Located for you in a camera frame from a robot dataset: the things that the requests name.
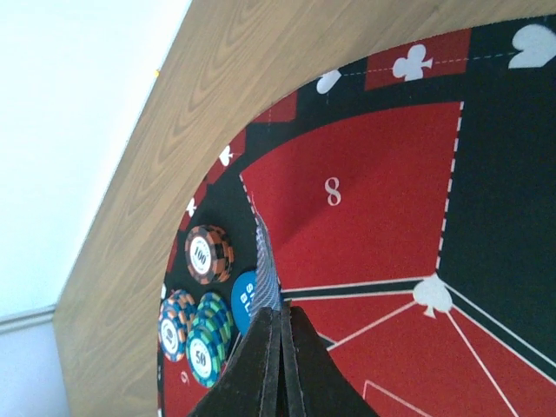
poker table felt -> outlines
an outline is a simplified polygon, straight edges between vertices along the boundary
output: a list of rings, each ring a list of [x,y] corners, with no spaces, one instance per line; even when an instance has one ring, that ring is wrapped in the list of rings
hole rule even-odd
[[[231,303],[256,265],[256,208],[283,297],[379,415],[550,417],[555,83],[555,16],[415,41],[307,83],[208,171],[161,301],[186,289]],[[235,248],[224,283],[187,270],[184,242],[199,224],[223,227]],[[187,361],[159,349],[158,365],[162,416],[207,392]]]
[[[553,2],[194,2],[99,209],[54,325],[74,415],[156,413],[156,311],[183,204],[271,103],[414,39]]]

blue poker chip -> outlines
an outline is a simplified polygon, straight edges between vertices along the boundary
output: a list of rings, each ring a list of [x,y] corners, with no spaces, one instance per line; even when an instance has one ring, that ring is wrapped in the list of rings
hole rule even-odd
[[[224,299],[217,293],[206,293],[199,300],[199,310],[205,309],[214,311],[215,314],[218,314],[218,316],[222,318],[223,330],[226,333],[227,339],[231,339],[232,327],[234,326],[234,318]]]
[[[193,377],[203,387],[211,388],[220,378],[222,361],[210,332],[202,327],[193,328],[185,350]]]
[[[183,290],[176,291],[162,303],[158,316],[158,340],[169,361],[178,362],[185,356],[187,335],[195,313],[193,298]]]
[[[214,342],[218,350],[220,361],[222,363],[225,362],[228,355],[229,339],[226,338],[226,334],[223,332],[222,322],[217,314],[206,310],[200,310],[193,321],[193,328],[203,328],[207,330],[210,334],[210,340]]]
[[[255,296],[255,271],[241,274],[232,287],[232,315],[240,333],[244,336],[251,322],[250,306]]]

red felt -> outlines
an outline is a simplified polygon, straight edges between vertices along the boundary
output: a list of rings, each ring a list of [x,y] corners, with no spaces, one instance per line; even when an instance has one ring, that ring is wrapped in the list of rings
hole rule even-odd
[[[297,90],[285,96],[270,109],[263,111],[253,123],[291,122],[297,112]]]
[[[197,188],[196,192],[193,194],[193,199],[196,207],[199,207],[199,204],[201,204],[202,199],[205,198],[206,194],[207,194],[207,183],[205,181],[202,181],[199,184],[199,187]],[[183,214],[182,221],[180,222],[180,227],[178,228],[178,230],[182,232],[185,231],[185,229],[189,225],[189,220],[191,220],[191,215],[186,210],[185,213]]]
[[[333,341],[339,341],[363,326],[413,301],[413,295],[367,295],[352,298],[293,301],[307,314],[314,328]]]
[[[459,312],[452,316],[518,415],[553,417],[556,384]]]
[[[177,254],[177,236],[174,238],[172,243],[172,249],[170,250],[170,256],[168,258],[168,264],[166,265],[166,272],[171,272],[174,267],[175,255]]]
[[[331,355],[358,391],[372,381],[432,416],[512,415],[448,316],[428,317],[422,306],[395,315]],[[379,415],[397,415],[392,396],[372,399]]]
[[[432,67],[423,69],[423,78],[464,73],[470,37],[471,30],[458,30],[371,55],[367,59],[365,89],[403,83],[404,78],[396,78],[392,68],[398,58],[407,58],[409,49],[416,44],[427,49],[425,61],[433,58]]]
[[[460,103],[442,103],[352,117],[244,170],[284,288],[432,274],[459,116]]]
[[[182,372],[187,374],[186,382]],[[169,417],[186,415],[208,392],[191,374],[188,361],[171,362],[164,357],[164,410]]]
[[[215,183],[216,180],[220,178],[220,175],[222,175],[224,171],[226,171],[226,169],[228,169],[229,166],[237,160],[238,157],[243,155],[243,152],[245,152],[245,138],[246,131],[244,129],[229,143],[229,158],[222,160],[221,157],[219,157],[216,159],[215,163],[207,173],[207,182],[209,184]]]

poker chip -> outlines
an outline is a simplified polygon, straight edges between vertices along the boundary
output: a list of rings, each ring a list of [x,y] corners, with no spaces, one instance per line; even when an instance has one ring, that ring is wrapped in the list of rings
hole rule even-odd
[[[175,291],[162,303],[158,316],[158,341],[169,361],[183,359],[196,310],[193,297],[184,290]]]
[[[234,318],[230,312],[228,305],[224,299],[216,292],[208,292],[199,300],[199,309],[202,312],[212,310],[216,317],[219,317],[223,323],[223,330],[226,337],[230,340],[232,337],[232,328],[234,326]]]
[[[195,226],[185,241],[185,258],[188,271],[197,282],[225,282],[230,277],[234,250],[222,228]]]
[[[255,296],[255,271],[241,274],[232,287],[232,315],[240,333],[244,336],[251,323],[251,304]]]
[[[188,334],[186,356],[193,377],[203,387],[211,388],[220,377],[222,361],[211,333],[196,327]]]
[[[214,342],[216,350],[218,350],[220,362],[223,363],[228,354],[229,339],[227,339],[225,333],[222,332],[221,321],[215,316],[216,314],[208,314],[202,311],[195,317],[194,328],[202,328],[210,334],[210,338]]]
[[[204,294],[199,300],[186,346],[191,373],[204,387],[211,387],[222,373],[233,326],[233,317],[224,299],[215,292]],[[190,340],[197,336],[200,341]],[[212,355],[216,355],[216,362],[213,362]],[[208,370],[208,361],[213,364],[211,370]]]

